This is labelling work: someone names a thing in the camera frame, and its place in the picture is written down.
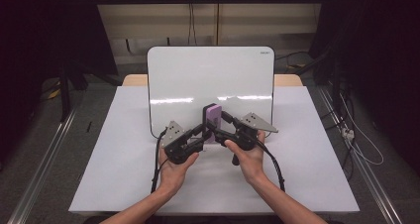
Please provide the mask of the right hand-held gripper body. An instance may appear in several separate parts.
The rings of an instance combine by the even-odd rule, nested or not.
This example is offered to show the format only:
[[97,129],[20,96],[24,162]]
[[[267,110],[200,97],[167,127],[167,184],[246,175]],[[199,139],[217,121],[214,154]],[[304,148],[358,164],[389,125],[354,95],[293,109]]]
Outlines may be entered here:
[[238,126],[235,132],[231,133],[235,142],[242,150],[252,150],[258,142],[258,131],[277,133],[278,130],[256,113],[250,112],[238,119]]

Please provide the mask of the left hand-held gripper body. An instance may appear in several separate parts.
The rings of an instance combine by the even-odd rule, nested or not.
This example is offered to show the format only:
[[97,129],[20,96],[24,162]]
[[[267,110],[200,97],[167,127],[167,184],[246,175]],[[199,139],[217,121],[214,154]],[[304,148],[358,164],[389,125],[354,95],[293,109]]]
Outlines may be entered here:
[[192,129],[185,130],[175,121],[170,121],[159,145],[172,163],[180,165],[185,163],[193,153],[196,153],[194,144],[188,144],[188,140],[192,136],[194,136]]

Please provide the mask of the purple and black whiteboard eraser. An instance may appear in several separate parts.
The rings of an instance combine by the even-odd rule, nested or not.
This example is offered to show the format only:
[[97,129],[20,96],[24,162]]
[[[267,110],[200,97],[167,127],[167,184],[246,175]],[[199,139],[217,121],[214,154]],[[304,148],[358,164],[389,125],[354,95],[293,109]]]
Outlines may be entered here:
[[221,127],[222,106],[211,103],[203,108],[202,124],[203,136],[206,138],[206,143],[214,143],[215,137],[213,133],[207,128],[207,122],[210,121],[216,128]]

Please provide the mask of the person's left hand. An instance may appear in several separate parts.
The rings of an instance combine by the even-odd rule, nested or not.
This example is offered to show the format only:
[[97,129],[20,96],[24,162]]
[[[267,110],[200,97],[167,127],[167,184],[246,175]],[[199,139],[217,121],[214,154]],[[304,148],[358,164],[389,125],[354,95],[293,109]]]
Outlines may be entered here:
[[175,196],[184,183],[188,169],[195,163],[198,157],[198,153],[193,153],[186,162],[176,165],[167,159],[164,149],[159,149],[158,163],[160,181],[157,191],[169,197]]

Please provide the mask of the person's right hand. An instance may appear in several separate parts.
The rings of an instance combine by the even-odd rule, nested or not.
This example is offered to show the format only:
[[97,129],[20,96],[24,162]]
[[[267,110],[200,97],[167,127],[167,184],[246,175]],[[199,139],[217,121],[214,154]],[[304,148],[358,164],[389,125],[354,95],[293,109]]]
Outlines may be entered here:
[[235,142],[225,141],[226,147],[238,158],[245,180],[250,185],[257,185],[266,180],[263,171],[263,150],[255,146],[252,150],[244,151]]

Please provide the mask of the white whiteboard with black rim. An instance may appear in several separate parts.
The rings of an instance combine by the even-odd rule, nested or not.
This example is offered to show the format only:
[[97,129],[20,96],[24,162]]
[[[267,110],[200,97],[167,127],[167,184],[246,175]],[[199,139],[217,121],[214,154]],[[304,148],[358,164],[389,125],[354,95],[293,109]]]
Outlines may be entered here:
[[147,54],[151,133],[170,121],[185,129],[218,104],[234,117],[272,121],[274,50],[270,47],[153,47]]

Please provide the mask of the wooden table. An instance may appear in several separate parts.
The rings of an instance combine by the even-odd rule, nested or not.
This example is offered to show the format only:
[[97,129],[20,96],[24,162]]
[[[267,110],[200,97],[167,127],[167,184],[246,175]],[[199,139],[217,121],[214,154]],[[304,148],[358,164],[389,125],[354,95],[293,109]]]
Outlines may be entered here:
[[[148,76],[146,74],[129,74],[123,80],[123,86],[146,86]],[[295,74],[276,74],[275,86],[302,86],[301,78]]]

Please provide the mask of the yellow vertical pipe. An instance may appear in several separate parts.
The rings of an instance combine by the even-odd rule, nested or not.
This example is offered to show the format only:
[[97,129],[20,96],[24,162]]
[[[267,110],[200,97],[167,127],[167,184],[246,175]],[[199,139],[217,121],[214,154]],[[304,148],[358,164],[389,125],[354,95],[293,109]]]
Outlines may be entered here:
[[220,4],[215,6],[215,23],[214,45],[219,46]]

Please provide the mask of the black metal stand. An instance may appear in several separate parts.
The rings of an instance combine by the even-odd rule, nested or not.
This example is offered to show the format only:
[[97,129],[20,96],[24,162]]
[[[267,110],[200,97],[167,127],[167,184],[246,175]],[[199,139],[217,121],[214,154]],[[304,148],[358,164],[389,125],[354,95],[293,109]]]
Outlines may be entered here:
[[76,90],[85,90],[88,87],[87,80],[83,75],[83,67],[80,64],[64,64],[60,70],[61,122],[66,120],[71,109],[69,82]]

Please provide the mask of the black curtain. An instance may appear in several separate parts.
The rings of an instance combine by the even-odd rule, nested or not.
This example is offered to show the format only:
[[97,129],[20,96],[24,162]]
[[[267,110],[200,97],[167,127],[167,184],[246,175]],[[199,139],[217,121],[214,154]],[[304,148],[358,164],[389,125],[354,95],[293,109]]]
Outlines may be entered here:
[[81,0],[0,0],[0,167],[28,127],[48,78],[77,87],[87,72],[117,74],[94,4]]
[[337,0],[321,6],[310,47],[319,56],[345,19],[343,70],[388,135],[394,149],[420,175],[420,0]]

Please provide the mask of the metal floor rail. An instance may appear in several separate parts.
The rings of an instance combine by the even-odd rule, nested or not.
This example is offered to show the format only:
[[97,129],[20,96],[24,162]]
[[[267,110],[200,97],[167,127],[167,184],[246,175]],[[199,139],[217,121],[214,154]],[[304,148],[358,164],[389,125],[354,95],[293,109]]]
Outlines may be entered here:
[[26,224],[60,147],[72,125],[76,112],[77,108],[72,108],[66,118],[59,123],[42,161],[38,165],[35,174],[27,185],[7,224]]
[[373,200],[375,201],[377,207],[385,219],[385,222],[387,224],[403,224],[402,219],[397,213],[391,199],[373,172],[371,168],[372,162],[368,161],[355,140],[345,138],[342,134],[342,129],[348,128],[348,125],[345,121],[340,123],[340,117],[333,108],[332,95],[329,93],[327,88],[318,88],[318,92],[321,95],[326,107],[328,108],[330,116],[337,126],[337,130],[340,133],[340,136],[344,139],[346,147],[350,150],[354,164],[358,167],[367,185],[367,188],[372,195]]

